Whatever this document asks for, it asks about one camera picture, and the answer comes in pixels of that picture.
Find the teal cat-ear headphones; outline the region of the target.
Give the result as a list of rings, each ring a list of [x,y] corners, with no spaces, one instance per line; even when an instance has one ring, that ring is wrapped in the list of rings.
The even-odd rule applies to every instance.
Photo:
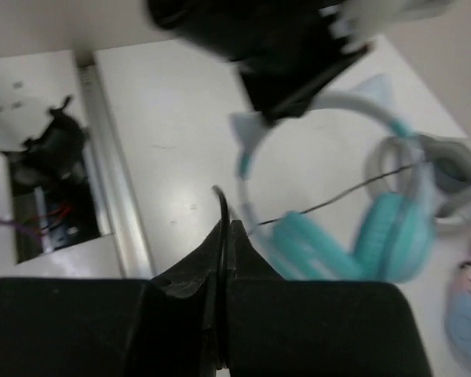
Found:
[[[404,283],[427,262],[435,238],[433,173],[417,134],[396,111],[383,75],[350,90],[317,95],[309,113],[273,128],[234,112],[238,142],[233,212],[271,265],[288,280]],[[382,175],[365,162],[386,137]],[[390,191],[372,199],[368,184]]]

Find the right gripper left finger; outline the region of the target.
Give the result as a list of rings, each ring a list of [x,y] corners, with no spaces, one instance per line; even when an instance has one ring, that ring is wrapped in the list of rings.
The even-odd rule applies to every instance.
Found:
[[[150,280],[0,277],[0,376],[214,376],[224,226]]]

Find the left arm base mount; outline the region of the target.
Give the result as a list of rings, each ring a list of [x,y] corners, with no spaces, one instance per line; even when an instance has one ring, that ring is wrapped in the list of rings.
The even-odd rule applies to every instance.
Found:
[[[68,114],[72,99],[47,110],[46,127],[23,151],[3,152],[19,263],[100,237],[84,158],[88,134]]]

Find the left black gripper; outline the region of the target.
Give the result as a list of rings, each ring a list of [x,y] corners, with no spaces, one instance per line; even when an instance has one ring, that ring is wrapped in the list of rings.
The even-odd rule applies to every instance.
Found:
[[[248,70],[239,77],[266,126],[301,118],[320,91],[371,50],[352,42],[341,1],[146,1],[144,7],[158,29]]]

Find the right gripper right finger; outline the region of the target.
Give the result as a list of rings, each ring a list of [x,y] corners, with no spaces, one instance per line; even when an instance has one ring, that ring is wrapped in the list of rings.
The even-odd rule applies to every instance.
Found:
[[[225,365],[234,376],[430,376],[408,300],[388,283],[285,280],[243,224],[223,228]]]

